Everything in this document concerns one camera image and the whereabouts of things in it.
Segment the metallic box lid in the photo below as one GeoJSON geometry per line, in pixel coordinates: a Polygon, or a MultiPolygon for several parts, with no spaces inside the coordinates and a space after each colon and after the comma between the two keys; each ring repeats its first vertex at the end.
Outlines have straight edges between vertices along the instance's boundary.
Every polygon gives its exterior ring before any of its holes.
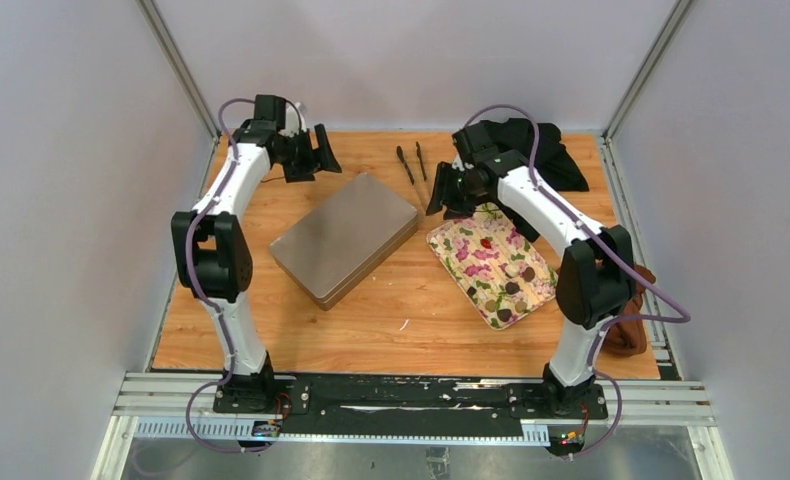
{"type": "Polygon", "coordinates": [[[419,212],[361,173],[269,245],[318,308],[332,309],[418,230],[419,212]]]}

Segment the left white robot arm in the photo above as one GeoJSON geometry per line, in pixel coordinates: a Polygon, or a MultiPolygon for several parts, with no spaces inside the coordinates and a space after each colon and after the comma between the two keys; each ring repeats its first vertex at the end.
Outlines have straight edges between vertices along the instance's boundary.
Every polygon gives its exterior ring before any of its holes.
{"type": "Polygon", "coordinates": [[[254,262],[242,218],[274,166],[287,183],[341,167],[325,127],[308,127],[296,104],[265,94],[247,103],[252,116],[223,131],[228,150],[216,178],[193,207],[173,214],[170,227],[179,281],[209,312],[224,354],[215,410],[264,413],[281,396],[247,298],[254,262]]]}

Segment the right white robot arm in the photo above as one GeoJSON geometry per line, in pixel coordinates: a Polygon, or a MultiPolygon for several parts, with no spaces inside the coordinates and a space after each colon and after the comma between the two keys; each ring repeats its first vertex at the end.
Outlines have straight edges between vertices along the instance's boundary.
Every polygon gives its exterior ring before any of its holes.
{"type": "Polygon", "coordinates": [[[595,357],[609,322],[636,293],[630,234],[620,225],[603,226],[565,200],[537,171],[536,147],[529,155],[503,151],[478,123],[452,138],[466,167],[437,166],[427,214],[469,218],[479,205],[491,202],[526,233],[545,239],[560,257],[556,300],[564,321],[543,370],[539,399],[551,415],[567,417],[593,388],[595,357]]]}

